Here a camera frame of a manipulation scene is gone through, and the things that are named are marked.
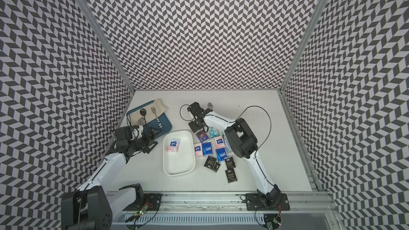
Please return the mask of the cartoon dark blue tissue pack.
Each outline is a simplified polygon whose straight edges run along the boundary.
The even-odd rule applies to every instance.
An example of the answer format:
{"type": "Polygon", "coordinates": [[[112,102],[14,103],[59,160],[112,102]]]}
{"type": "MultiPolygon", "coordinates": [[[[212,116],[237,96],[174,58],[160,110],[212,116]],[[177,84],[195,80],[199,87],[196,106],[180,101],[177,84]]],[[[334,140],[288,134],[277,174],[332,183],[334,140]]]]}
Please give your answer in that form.
{"type": "Polygon", "coordinates": [[[196,136],[197,136],[198,140],[199,140],[201,143],[204,143],[204,142],[206,142],[207,140],[209,140],[209,136],[207,135],[207,133],[206,133],[205,131],[198,131],[198,132],[196,133],[196,136]]]}

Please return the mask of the teal tissue pack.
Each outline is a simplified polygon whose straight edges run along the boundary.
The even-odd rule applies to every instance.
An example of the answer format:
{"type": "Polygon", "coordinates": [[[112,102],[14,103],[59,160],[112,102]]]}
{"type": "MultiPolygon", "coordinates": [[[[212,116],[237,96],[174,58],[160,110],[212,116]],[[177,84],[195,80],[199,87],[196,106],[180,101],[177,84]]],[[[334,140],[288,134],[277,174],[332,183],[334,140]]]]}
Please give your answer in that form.
{"type": "Polygon", "coordinates": [[[210,135],[211,138],[218,137],[218,136],[219,136],[219,132],[218,132],[217,129],[211,127],[211,128],[209,129],[209,135],[210,135]]]}

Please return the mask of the pink white tissue pack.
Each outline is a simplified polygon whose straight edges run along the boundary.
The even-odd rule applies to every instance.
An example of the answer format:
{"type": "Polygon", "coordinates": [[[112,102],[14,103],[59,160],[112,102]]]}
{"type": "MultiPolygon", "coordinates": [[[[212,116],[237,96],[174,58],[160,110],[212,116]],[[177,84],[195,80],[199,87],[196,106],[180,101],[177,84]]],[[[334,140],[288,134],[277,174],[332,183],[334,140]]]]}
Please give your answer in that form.
{"type": "Polygon", "coordinates": [[[168,152],[178,152],[180,145],[180,140],[177,138],[172,138],[169,142],[167,151],[168,152]]]}

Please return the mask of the white plastic storage box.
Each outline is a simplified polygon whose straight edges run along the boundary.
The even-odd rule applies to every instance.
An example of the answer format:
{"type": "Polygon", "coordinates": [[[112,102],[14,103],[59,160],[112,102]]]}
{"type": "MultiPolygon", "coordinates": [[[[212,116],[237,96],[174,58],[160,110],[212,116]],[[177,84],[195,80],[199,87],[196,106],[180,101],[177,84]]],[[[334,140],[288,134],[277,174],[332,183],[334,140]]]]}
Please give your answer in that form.
{"type": "Polygon", "coordinates": [[[194,155],[193,136],[190,131],[168,133],[164,138],[163,169],[170,177],[188,174],[194,170],[196,158],[194,155]],[[177,152],[170,152],[171,142],[179,140],[177,152]]]}

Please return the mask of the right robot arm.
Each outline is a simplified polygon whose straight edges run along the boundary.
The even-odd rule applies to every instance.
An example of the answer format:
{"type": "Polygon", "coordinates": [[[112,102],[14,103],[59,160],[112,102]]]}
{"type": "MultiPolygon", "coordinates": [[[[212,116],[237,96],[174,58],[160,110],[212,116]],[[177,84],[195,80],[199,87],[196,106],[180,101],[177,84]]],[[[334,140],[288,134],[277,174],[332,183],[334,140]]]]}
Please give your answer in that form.
{"type": "Polygon", "coordinates": [[[278,207],[282,202],[282,192],[269,177],[261,161],[259,153],[261,146],[258,145],[258,140],[247,122],[240,116],[235,120],[220,116],[212,109],[203,109],[198,102],[189,105],[187,111],[193,118],[189,121],[192,131],[213,127],[224,132],[233,153],[248,165],[262,207],[266,209],[278,207]]]}

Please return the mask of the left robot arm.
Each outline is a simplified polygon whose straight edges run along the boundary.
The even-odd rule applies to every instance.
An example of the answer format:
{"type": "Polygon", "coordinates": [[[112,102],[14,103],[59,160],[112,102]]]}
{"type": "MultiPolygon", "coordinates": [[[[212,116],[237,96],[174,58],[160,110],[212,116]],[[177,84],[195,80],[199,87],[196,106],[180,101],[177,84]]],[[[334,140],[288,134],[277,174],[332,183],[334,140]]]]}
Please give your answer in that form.
{"type": "Polygon", "coordinates": [[[140,184],[123,186],[110,198],[107,191],[134,153],[149,154],[162,133],[163,129],[148,125],[116,129],[115,140],[96,172],[77,190],[62,196],[62,229],[108,230],[127,207],[137,210],[132,220],[138,220],[147,210],[158,211],[162,195],[145,194],[140,184]]]}

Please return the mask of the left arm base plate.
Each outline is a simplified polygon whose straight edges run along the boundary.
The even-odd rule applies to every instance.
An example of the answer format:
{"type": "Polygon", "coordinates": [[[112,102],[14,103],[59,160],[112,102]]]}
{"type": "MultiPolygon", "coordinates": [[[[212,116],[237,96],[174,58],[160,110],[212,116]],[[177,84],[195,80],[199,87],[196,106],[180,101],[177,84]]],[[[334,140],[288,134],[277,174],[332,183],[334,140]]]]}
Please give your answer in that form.
{"type": "Polygon", "coordinates": [[[133,202],[124,211],[141,211],[145,205],[148,206],[147,211],[159,211],[162,196],[161,193],[147,193],[143,200],[133,202]]]}

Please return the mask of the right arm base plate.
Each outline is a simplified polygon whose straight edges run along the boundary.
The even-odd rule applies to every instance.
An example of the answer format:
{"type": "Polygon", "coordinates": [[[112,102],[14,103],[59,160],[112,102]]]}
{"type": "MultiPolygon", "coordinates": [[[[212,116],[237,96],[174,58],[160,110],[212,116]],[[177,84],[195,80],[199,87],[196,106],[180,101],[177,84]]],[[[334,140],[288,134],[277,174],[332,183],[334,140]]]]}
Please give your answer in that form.
{"type": "Polygon", "coordinates": [[[246,193],[245,204],[248,211],[290,211],[289,200],[285,193],[280,193],[273,199],[260,193],[246,193]]]}

